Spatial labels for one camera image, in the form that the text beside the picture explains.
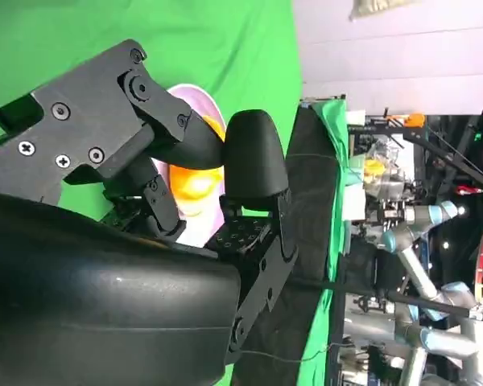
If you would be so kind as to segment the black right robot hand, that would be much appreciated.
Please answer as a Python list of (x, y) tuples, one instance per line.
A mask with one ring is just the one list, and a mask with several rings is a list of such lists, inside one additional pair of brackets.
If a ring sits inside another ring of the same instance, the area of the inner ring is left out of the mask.
[(0, 385), (211, 385), (298, 248), (275, 124), (219, 136), (125, 40), (0, 108)]

